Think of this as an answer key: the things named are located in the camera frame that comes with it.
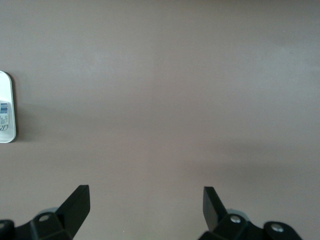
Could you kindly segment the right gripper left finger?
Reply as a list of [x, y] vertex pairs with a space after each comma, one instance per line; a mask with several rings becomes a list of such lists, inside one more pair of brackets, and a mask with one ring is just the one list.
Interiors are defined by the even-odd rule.
[[0, 221], [2, 240], [72, 240], [90, 212], [90, 188], [79, 185], [55, 211], [45, 211], [29, 222], [15, 226]]

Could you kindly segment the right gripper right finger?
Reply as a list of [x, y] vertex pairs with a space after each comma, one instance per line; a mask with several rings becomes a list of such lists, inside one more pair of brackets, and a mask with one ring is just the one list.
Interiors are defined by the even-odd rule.
[[202, 212], [208, 231], [201, 240], [300, 240], [288, 224], [268, 221], [262, 228], [254, 225], [241, 211], [227, 210], [213, 187], [203, 189]]

